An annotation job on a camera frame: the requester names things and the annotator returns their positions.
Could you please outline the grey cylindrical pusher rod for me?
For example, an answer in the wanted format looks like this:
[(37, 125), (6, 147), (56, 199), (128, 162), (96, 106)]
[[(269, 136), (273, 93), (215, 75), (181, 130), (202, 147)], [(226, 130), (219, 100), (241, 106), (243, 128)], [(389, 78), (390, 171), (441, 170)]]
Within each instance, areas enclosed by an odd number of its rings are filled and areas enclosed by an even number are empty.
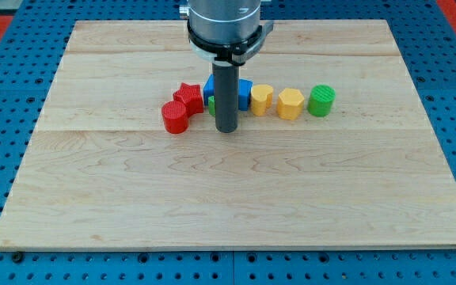
[(238, 80), (239, 69), (236, 66), (212, 67), (215, 126), (222, 133), (231, 133), (238, 127)]

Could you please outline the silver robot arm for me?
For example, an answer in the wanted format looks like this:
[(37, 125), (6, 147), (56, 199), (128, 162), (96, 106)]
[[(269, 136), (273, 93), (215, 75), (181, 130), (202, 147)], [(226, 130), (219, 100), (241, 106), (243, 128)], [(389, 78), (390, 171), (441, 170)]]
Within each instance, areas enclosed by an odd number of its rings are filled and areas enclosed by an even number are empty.
[(239, 68), (263, 47), (274, 22), (260, 21), (260, 0), (187, 0), (179, 8), (192, 50), (212, 65), (215, 125), (238, 128)]

